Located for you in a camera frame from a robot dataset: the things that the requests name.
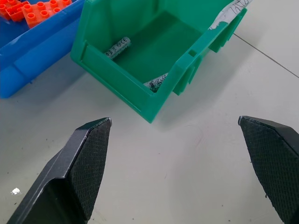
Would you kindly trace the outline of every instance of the blue bin edge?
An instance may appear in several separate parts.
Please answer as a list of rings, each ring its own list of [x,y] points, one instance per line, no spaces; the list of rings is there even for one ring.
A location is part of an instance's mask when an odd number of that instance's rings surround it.
[[[0,98],[8,98],[71,50],[84,0],[77,0],[0,49]]]

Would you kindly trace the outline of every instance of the orange toy block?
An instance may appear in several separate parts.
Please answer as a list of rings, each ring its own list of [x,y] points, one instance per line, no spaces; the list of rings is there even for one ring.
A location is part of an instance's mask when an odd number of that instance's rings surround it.
[[[29,28],[33,28],[71,3],[71,0],[40,1],[34,5],[24,5],[22,11]]]
[[[21,2],[15,6],[12,6],[10,8],[6,9],[6,12],[8,13],[8,15],[10,16],[10,18],[14,21],[14,22],[19,22],[24,18],[24,14],[22,12],[21,7],[23,7],[24,5],[28,5],[29,2],[25,1],[25,2]]]
[[[10,20],[10,16],[8,15],[6,9],[19,3],[21,2],[18,0],[0,0],[0,16],[4,19]]]

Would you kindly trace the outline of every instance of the green bin edge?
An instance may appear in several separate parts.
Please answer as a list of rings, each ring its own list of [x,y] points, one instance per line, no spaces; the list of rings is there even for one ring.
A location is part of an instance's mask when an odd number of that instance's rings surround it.
[[[117,89],[105,82],[98,73],[82,62],[82,56],[87,45],[86,40],[84,40],[84,32],[82,31],[88,22],[89,11],[92,4],[93,0],[87,0],[83,7],[76,39],[71,50],[71,58],[149,123],[153,122],[172,91],[180,95],[185,90],[187,84],[191,83],[202,59],[209,50],[217,53],[225,45],[247,12],[247,9],[243,9],[230,24],[221,22],[216,29],[204,32],[204,34],[176,61],[157,93],[151,92],[149,89],[146,89],[146,87],[143,88],[143,91],[149,95],[149,98],[147,102],[143,103],[143,106],[140,107],[120,94]],[[197,52],[195,56],[190,56],[189,52],[192,50]],[[106,61],[106,63],[110,63],[108,62],[110,59],[104,54],[102,54],[102,56],[102,60]]]

